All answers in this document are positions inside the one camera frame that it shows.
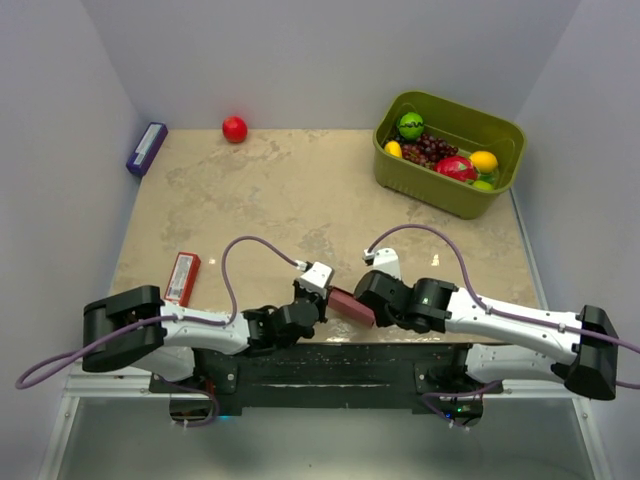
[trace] red fruit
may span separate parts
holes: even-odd
[[[228,142],[240,143],[247,138],[247,124],[240,117],[227,117],[222,122],[222,134]]]
[[[478,179],[478,173],[473,164],[459,155],[440,160],[434,170],[461,182],[475,182]]]

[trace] glass panel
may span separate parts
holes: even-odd
[[[592,479],[571,400],[486,399],[464,433],[396,410],[246,409],[172,425],[168,400],[83,399],[64,480]]]

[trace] yellow fruit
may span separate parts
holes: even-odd
[[[396,141],[391,140],[384,146],[384,151],[394,157],[402,158],[402,147]]]
[[[471,184],[472,186],[479,188],[480,190],[493,190],[493,185],[484,180],[476,180]]]
[[[474,152],[469,157],[473,166],[478,169],[480,173],[491,173],[498,166],[498,159],[491,152],[485,152],[480,150],[478,152]]]

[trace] cable connector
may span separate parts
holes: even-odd
[[[373,265],[373,259],[375,256],[376,256],[375,250],[365,249],[364,252],[362,252],[362,260],[368,267]]]
[[[300,270],[301,272],[306,272],[308,268],[309,264],[307,262],[296,260],[296,269]]]

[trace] marble tabletop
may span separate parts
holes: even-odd
[[[368,130],[254,130],[236,145],[219,130],[172,130],[142,180],[112,292],[145,284],[164,292],[177,252],[187,251],[202,260],[189,307],[228,311],[220,256],[231,240],[247,234],[293,258],[331,265],[333,284],[352,290],[367,271],[363,250],[388,228],[410,222],[435,227],[458,244],[479,293],[537,305],[508,194],[481,218],[461,220],[380,187],[372,164]],[[453,252],[434,235],[405,230],[381,245],[396,249],[407,283],[433,277],[462,285]],[[255,242],[234,247],[228,270],[240,309],[289,303],[299,273]],[[366,329],[332,311],[328,317],[313,341],[482,340]]]

